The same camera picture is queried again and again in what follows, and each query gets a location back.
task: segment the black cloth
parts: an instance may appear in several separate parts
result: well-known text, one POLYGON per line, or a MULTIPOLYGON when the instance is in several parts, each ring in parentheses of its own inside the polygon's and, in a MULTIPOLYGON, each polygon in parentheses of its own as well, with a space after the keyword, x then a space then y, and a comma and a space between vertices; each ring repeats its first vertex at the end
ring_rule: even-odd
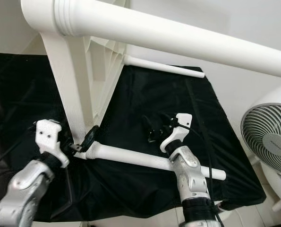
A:
MULTIPOLYGON (((186 67, 201 71, 198 67, 186 67)), ((41 119, 65 121, 65 113, 47 56, 0 54, 0 155, 41 119)), ((125 66, 98 131, 102 144, 166 157, 148 143, 141 124, 158 112, 193 115, 184 143, 203 166, 227 174, 213 181, 214 200, 224 209, 259 204, 265 193, 207 78, 198 79, 125 66)), ((39 154, 34 135, 26 135, 0 165, 0 199, 10 177, 39 154)), ((102 159, 74 158, 59 170, 43 197, 35 220, 82 221, 127 215, 147 218, 180 206, 173 172, 102 159)))

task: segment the white fan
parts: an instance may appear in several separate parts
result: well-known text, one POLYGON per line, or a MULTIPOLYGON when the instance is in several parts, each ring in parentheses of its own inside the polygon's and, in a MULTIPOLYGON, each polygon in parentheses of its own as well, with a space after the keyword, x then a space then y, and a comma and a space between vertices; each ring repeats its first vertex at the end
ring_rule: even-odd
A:
MULTIPOLYGON (((281 198, 281 86, 244 114, 241 131, 247 146, 261 160, 269 184, 281 198)), ((273 210, 280 208, 281 200, 273 210)))

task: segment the fan grille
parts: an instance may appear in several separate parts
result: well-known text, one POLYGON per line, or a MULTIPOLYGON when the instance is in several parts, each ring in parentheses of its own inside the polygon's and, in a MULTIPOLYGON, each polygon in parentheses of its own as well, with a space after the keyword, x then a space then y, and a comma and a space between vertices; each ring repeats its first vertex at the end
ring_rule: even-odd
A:
MULTIPOLYGON (((281 138, 281 105, 259 106, 247 112, 242 121, 242 134, 261 161, 281 173, 281 153, 265 147, 265 138, 271 135, 281 138)), ((274 146, 281 149, 281 144, 274 146)))

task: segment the floor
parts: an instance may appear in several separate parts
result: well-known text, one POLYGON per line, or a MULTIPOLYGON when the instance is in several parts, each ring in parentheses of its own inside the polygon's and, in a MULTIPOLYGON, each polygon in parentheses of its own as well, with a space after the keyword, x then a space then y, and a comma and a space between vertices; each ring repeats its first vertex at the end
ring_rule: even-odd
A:
MULTIPOLYGON (((221 214, 225 227, 272 227, 281 224, 281 210, 276 213, 272 211, 273 204, 279 198, 268 184, 260 164, 255 165, 254 170, 267 195, 265 202, 221 214)), ((90 225, 95 225, 96 227, 179 227, 179 224, 183 221, 182 208, 176 208, 147 219, 120 216, 88 223, 67 222, 48 224, 34 222, 33 227, 87 227, 90 225)))

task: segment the white wall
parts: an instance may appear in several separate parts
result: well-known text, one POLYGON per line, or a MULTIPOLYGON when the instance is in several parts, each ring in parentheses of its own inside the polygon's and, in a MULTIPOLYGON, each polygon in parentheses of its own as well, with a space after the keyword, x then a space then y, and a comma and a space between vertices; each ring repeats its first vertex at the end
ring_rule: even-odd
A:
MULTIPOLYGON (((281 50, 281 0, 132 0, 131 8, 281 50)), ((129 46, 128 53, 165 64, 201 67, 243 145, 243 113, 281 84, 281 78, 274 76, 146 48, 129 46)))
POLYGON ((0 0, 0 53, 22 53, 36 35, 24 19, 19 0, 0 0))

